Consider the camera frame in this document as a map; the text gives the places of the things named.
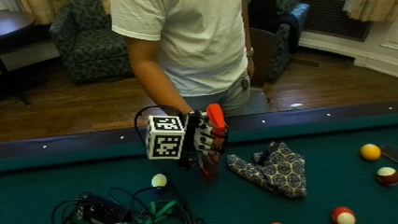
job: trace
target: chair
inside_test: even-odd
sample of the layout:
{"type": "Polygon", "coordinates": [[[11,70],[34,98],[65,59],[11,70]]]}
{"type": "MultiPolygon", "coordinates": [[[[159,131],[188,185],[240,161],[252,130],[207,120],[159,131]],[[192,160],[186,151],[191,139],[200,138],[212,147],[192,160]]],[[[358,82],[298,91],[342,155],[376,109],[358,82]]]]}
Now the chair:
{"type": "Polygon", "coordinates": [[[49,27],[73,82],[131,77],[123,37],[110,29],[101,0],[69,0],[49,27]]]}
{"type": "Polygon", "coordinates": [[[258,15],[256,12],[260,12],[258,5],[270,4],[271,2],[272,1],[251,0],[248,5],[248,18],[251,28],[267,31],[275,36],[274,48],[270,49],[272,52],[271,61],[268,62],[270,59],[263,57],[263,60],[258,60],[259,62],[255,63],[255,67],[263,63],[270,65],[270,68],[262,71],[263,74],[256,74],[256,77],[263,76],[260,80],[275,81],[292,58],[296,46],[292,46],[291,43],[295,41],[298,44],[310,5],[299,3],[298,0],[274,0],[274,11],[270,11],[270,9],[263,6],[262,14],[267,16],[258,15]],[[296,19],[296,27],[292,27],[292,25],[286,22],[291,18],[296,19]]]}

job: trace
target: fiducial marker cube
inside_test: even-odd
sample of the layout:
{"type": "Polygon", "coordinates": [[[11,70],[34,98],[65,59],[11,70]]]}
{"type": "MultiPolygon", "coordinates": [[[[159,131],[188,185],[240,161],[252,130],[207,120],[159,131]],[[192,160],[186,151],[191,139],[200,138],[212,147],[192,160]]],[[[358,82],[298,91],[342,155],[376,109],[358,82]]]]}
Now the fiducial marker cube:
{"type": "Polygon", "coordinates": [[[177,160],[183,136],[184,131],[178,117],[149,116],[145,138],[147,159],[177,160]]]}

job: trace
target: gray shorts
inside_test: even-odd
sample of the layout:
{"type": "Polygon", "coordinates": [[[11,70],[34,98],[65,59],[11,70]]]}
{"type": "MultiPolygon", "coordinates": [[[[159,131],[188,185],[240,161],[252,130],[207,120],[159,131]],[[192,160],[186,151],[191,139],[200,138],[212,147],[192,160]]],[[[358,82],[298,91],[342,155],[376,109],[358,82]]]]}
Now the gray shorts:
{"type": "Polygon", "coordinates": [[[246,80],[250,83],[246,72],[226,91],[211,95],[183,97],[183,99],[188,106],[198,111],[204,111],[208,104],[219,104],[224,117],[244,115],[250,91],[248,88],[243,90],[240,85],[242,80],[246,80]]]}

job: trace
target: white baseboard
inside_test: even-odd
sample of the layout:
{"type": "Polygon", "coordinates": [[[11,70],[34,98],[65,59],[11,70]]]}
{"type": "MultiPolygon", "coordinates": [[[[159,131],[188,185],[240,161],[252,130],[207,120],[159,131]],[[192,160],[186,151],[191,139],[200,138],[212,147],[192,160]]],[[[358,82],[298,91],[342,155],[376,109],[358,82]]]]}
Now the white baseboard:
{"type": "Polygon", "coordinates": [[[13,49],[11,52],[0,55],[2,63],[9,71],[58,56],[59,53],[51,41],[41,42],[19,49],[13,49]]]}
{"type": "Polygon", "coordinates": [[[352,57],[354,64],[360,67],[398,77],[398,58],[389,58],[382,54],[354,49],[331,42],[318,41],[308,38],[299,39],[299,46],[310,49],[320,49],[340,55],[352,57]]]}

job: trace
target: billiard ball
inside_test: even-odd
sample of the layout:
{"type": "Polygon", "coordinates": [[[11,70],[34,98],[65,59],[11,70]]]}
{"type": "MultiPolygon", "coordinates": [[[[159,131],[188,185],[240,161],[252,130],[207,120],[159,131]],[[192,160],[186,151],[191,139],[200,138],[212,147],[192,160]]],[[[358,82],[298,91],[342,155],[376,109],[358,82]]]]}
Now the billiard ball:
{"type": "Polygon", "coordinates": [[[331,220],[334,224],[354,224],[355,214],[347,207],[335,207],[331,212],[331,220]]]}
{"type": "Polygon", "coordinates": [[[157,174],[151,177],[151,187],[162,188],[166,185],[166,177],[162,174],[157,174]]]}
{"type": "Polygon", "coordinates": [[[376,171],[376,179],[384,186],[392,186],[398,184],[396,171],[389,167],[382,167],[376,171]]]}
{"type": "Polygon", "coordinates": [[[368,161],[375,161],[382,156],[380,148],[374,144],[364,144],[360,147],[360,155],[363,159],[368,161]]]}

